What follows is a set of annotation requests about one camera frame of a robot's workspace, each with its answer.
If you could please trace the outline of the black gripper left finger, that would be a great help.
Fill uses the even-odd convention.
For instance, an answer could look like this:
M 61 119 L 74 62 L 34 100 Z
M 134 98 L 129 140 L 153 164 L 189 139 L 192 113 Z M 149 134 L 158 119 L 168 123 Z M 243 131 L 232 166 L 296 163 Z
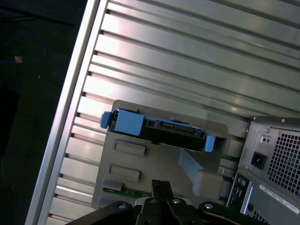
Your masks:
M 164 202 L 165 181 L 152 181 L 152 197 L 132 206 L 116 201 L 74 221 L 71 225 L 159 225 Z

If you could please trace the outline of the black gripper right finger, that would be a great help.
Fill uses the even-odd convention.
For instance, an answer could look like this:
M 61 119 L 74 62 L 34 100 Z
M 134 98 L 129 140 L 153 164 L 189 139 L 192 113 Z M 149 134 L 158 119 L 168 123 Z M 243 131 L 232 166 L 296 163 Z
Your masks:
M 215 202 L 203 202 L 198 207 L 173 195 L 171 184 L 161 182 L 162 216 L 174 225 L 259 225 L 260 221 L 233 211 Z

